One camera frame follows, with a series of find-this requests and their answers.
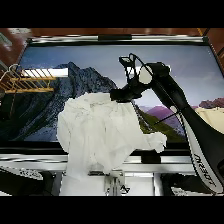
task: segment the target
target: logo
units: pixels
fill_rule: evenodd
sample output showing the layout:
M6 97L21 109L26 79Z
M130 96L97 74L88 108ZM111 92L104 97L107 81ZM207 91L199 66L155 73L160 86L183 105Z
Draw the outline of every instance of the logo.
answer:
M198 166L199 166L200 170L202 171L202 173L203 173L204 177L206 178L206 180L208 180L211 185L214 185L216 187L216 184L214 183L214 181L212 180L212 178L209 175L208 171L206 170L204 164L202 163L200 156L198 156L196 154L194 154L194 156L195 156L195 160L198 163Z

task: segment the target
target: wooden floor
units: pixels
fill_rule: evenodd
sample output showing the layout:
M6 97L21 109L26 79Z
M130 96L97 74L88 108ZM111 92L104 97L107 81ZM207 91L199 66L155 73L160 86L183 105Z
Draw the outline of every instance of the wooden floor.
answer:
M27 37L31 36L63 36L63 35L99 35L99 34L165 34L201 36L207 28L31 28L30 33L12 34L9 28L0 28L0 33L6 36L12 46L0 43L0 60L7 66L17 62L24 49ZM210 28L207 36L210 38L216 53L224 47L224 28ZM219 55L224 66L224 52Z

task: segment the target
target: gray sky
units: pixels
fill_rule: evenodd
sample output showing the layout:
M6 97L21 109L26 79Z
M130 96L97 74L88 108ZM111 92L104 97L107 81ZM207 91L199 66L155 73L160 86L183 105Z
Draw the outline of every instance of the gray sky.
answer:
M171 76L184 90L188 102L197 106L202 100L224 97L224 79L214 56L207 46L70 46L30 47L21 60L24 68L52 68L74 62L80 68L93 67L112 79L118 87L126 84L119 56L138 55L143 62L163 62L171 66ZM162 105L152 90L136 100L140 106Z

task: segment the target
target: screen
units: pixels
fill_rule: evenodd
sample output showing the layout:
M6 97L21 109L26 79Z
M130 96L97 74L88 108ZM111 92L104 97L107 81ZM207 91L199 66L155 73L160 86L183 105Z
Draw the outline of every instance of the screen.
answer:
M224 79L209 46L186 45L98 45L28 47L20 65L30 68L69 68L67 78L51 81L54 92L6 94L2 100L1 141L57 141L57 117L69 98L85 92L109 92L127 80L119 56L136 54L144 63L170 65L170 75L183 89L189 104L224 107ZM184 130L152 90L135 100L143 133L160 131L168 142L186 142Z

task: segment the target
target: crumpled fabric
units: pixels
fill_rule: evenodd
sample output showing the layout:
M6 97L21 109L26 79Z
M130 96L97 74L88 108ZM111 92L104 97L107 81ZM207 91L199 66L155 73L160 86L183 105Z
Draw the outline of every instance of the crumpled fabric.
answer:
M135 150L161 152L167 137L143 134L131 103L110 100L109 93L68 99L58 115L57 138L67 152L66 175L83 179L89 171L109 173Z

